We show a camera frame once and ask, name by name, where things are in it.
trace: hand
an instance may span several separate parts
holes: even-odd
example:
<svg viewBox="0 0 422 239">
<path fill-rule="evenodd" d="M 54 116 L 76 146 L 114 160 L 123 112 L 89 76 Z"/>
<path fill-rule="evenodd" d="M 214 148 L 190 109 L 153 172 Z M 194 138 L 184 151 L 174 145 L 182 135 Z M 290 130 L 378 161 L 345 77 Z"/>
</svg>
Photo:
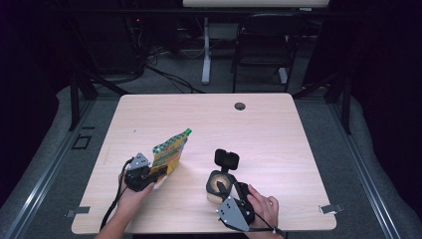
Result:
<svg viewBox="0 0 422 239">
<path fill-rule="evenodd" d="M 127 188 L 124 180 L 121 183 L 121 197 L 117 203 L 117 210 L 115 214 L 129 217 L 130 219 L 139 210 L 143 198 L 145 198 L 154 188 L 154 183 L 150 183 L 142 191 L 135 192 Z"/>
<path fill-rule="evenodd" d="M 122 238 L 127 224 L 137 213 L 143 199 L 152 191 L 154 183 L 150 183 L 142 191 L 135 192 L 126 188 L 124 180 L 121 184 L 121 197 L 117 203 L 115 214 L 100 231 L 96 238 Z"/>
<path fill-rule="evenodd" d="M 260 215 L 272 227 L 279 226 L 279 201 L 273 197 L 261 195 L 251 184 L 248 185 L 251 194 L 248 194 L 248 201 L 252 204 L 255 214 Z M 251 228 L 268 228 L 269 226 L 258 216 L 249 225 Z M 261 238 L 283 238 L 281 235 L 269 232 L 248 232 L 245 233 L 250 239 Z"/>
</svg>

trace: black cable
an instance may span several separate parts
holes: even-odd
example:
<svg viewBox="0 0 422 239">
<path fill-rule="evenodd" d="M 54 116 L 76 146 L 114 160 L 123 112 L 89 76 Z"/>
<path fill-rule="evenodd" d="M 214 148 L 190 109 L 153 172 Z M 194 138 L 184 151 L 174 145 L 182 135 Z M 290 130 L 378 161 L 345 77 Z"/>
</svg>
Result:
<svg viewBox="0 0 422 239">
<path fill-rule="evenodd" d="M 102 229 L 103 229 L 103 227 L 105 227 L 105 226 L 106 226 L 106 222 L 108 221 L 109 215 L 112 213 L 112 211 L 114 210 L 115 206 L 116 206 L 116 205 L 117 205 L 117 203 L 118 203 L 118 200 L 121 198 L 121 196 L 123 195 L 123 193 L 124 193 L 124 192 L 126 191 L 126 189 L 127 189 L 127 187 L 126 187 L 126 188 L 125 188 L 122 192 L 120 192 L 120 190 L 121 190 L 121 185 L 122 185 L 122 183 L 123 183 L 123 178 L 124 178 L 124 171 L 126 170 L 127 165 L 128 165 L 128 164 L 130 164 L 132 161 L 133 161 L 133 158 L 132 158 L 132 159 L 130 159 L 130 160 L 128 160 L 128 161 L 124 164 L 123 168 L 121 169 L 121 174 L 120 174 L 120 176 L 119 176 L 119 181 L 118 181 L 117 195 L 115 196 L 115 199 L 114 199 L 114 201 L 112 202 L 111 206 L 108 208 L 108 211 L 105 213 L 105 217 L 103 218 L 103 222 L 102 222 L 102 226 L 100 227 L 100 230 L 102 230 Z"/>
<path fill-rule="evenodd" d="M 249 228 L 249 232 L 263 232 L 263 231 L 273 231 L 274 234 L 279 234 L 283 236 L 283 231 L 278 227 L 271 226 L 261 215 L 254 212 L 256 216 L 258 216 L 265 224 L 267 224 L 268 228 Z"/>
<path fill-rule="evenodd" d="M 190 93 L 191 94 L 193 94 L 194 92 L 197 92 L 197 93 L 201 93 L 201 94 L 205 94 L 205 92 L 203 92 L 203 91 L 201 91 L 201 90 L 198 90 L 198 89 L 195 89 L 194 87 L 192 87 L 192 85 L 190 84 L 190 83 L 188 83 L 186 80 L 183 80 L 183 79 L 181 79 L 180 77 L 177 77 L 177 76 L 174 76 L 174 75 L 171 75 L 171 74 L 169 74 L 169 73 L 165 73 L 165 72 L 162 72 L 162 71 L 160 71 L 160 70 L 158 70 L 158 69 L 155 69 L 155 68 L 153 68 L 153 67 L 150 67 L 150 66 L 146 66 L 146 68 L 147 69 L 149 69 L 149 70 L 151 70 L 152 72 L 154 72 L 154 73 L 156 73 L 156 74 L 158 74 L 158 75 L 161 75 L 161 76 L 163 76 L 163 77 L 165 77 L 167 80 L 169 80 L 172 84 L 173 83 L 177 83 L 177 84 L 179 84 L 179 85 L 181 85 L 181 86 L 183 86 L 183 87 L 186 87 L 186 88 L 188 88 L 188 89 L 190 89 Z"/>
</svg>

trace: finger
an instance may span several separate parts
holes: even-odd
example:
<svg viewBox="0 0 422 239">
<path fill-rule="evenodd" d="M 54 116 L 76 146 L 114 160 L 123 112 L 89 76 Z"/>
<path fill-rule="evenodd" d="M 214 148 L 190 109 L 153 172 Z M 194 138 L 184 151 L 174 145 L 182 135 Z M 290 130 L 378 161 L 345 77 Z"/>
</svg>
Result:
<svg viewBox="0 0 422 239">
<path fill-rule="evenodd" d="M 142 191 L 139 192 L 139 196 L 141 196 L 142 198 L 145 197 L 146 195 L 148 195 L 152 189 L 154 188 L 154 183 L 151 182 L 149 183 L 149 185 L 147 185 L 145 188 L 143 188 Z"/>
<path fill-rule="evenodd" d="M 279 211 L 279 201 L 274 196 L 268 197 L 268 200 L 271 202 L 271 208 L 274 211 Z"/>
<path fill-rule="evenodd" d="M 261 203 L 255 198 L 252 194 L 248 194 L 248 201 L 251 203 L 252 207 L 254 208 L 255 213 L 261 214 L 264 210 L 261 207 Z"/>
<path fill-rule="evenodd" d="M 251 184 L 248 184 L 248 189 L 249 192 L 251 192 L 251 194 L 260 202 L 260 203 L 264 203 L 265 202 L 265 198 L 263 197 L 263 195 L 261 195 L 257 189 L 255 189 Z"/>
</svg>

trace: dark background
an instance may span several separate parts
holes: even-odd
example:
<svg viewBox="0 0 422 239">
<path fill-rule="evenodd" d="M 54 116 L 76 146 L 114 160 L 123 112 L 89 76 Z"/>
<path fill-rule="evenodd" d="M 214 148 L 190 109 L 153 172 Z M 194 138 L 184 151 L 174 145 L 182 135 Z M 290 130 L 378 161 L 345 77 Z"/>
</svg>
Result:
<svg viewBox="0 0 422 239">
<path fill-rule="evenodd" d="M 162 1 L 176 7 L 179 4 L 169 2 Z M 76 67 L 93 72 L 99 69 L 86 46 L 76 38 L 75 29 L 63 19 L 52 21 L 45 6 L 22 0 L 3 1 L 0 5 L 1 204 L 52 123 L 58 107 L 56 93 L 69 85 Z M 379 18 L 369 23 L 325 21 L 305 83 L 315 83 L 343 69 L 356 56 L 355 47 L 367 43 L 350 73 L 352 95 L 363 107 L 379 162 L 399 194 L 421 218 L 421 3 L 332 0 L 329 9 L 374 12 Z M 165 34 L 161 37 L 162 41 L 168 39 Z M 139 52 L 127 53 L 133 57 L 131 68 L 136 69 Z"/>
</svg>

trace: table top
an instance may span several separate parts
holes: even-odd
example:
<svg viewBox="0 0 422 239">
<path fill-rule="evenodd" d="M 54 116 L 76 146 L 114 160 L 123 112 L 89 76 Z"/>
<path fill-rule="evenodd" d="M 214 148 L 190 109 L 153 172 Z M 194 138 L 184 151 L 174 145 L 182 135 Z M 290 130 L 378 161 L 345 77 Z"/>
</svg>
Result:
<svg viewBox="0 0 422 239">
<path fill-rule="evenodd" d="M 235 103 L 243 103 L 242 111 Z M 295 103 L 288 94 L 202 94 L 123 96 L 81 202 L 72 230 L 97 233 L 117 191 L 124 163 L 142 152 L 192 129 L 174 171 L 144 200 L 129 233 L 234 232 L 218 221 L 218 204 L 207 200 L 206 182 L 217 148 L 239 154 L 239 181 L 254 185 L 280 202 L 282 230 L 330 230 L 332 214 L 317 165 Z"/>
<path fill-rule="evenodd" d="M 184 7 L 325 8 L 329 0 L 183 0 Z"/>
</svg>

